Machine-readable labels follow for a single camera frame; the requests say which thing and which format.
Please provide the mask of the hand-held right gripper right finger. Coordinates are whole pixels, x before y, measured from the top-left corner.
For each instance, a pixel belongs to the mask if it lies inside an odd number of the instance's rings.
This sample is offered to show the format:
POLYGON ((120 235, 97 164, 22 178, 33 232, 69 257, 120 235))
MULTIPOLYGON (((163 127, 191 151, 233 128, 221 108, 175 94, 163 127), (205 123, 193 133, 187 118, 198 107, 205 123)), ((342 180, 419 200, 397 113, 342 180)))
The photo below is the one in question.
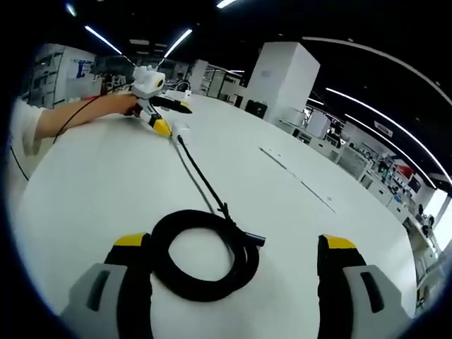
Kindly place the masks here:
POLYGON ((398 338, 412 321, 396 285, 349 240, 319 236, 319 338, 398 338))

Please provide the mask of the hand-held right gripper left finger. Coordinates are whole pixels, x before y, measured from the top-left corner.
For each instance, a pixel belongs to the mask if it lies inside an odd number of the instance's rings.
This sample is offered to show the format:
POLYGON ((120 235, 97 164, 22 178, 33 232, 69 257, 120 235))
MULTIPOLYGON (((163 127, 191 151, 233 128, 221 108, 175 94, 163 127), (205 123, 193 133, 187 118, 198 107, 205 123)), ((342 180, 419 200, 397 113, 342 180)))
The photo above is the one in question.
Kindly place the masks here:
POLYGON ((130 234, 113 244, 73 284, 60 319, 75 338, 152 338, 150 234, 130 234))

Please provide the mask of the person's left hand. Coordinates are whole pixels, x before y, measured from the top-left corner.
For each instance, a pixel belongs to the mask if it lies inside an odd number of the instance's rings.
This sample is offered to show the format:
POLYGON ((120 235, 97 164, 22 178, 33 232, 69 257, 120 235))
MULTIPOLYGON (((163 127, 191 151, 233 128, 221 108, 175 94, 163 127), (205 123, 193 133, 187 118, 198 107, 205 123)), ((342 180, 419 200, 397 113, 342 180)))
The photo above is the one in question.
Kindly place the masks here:
POLYGON ((116 96, 114 111, 127 117, 138 117, 141 106, 138 104, 138 98, 135 95, 119 94, 116 96))

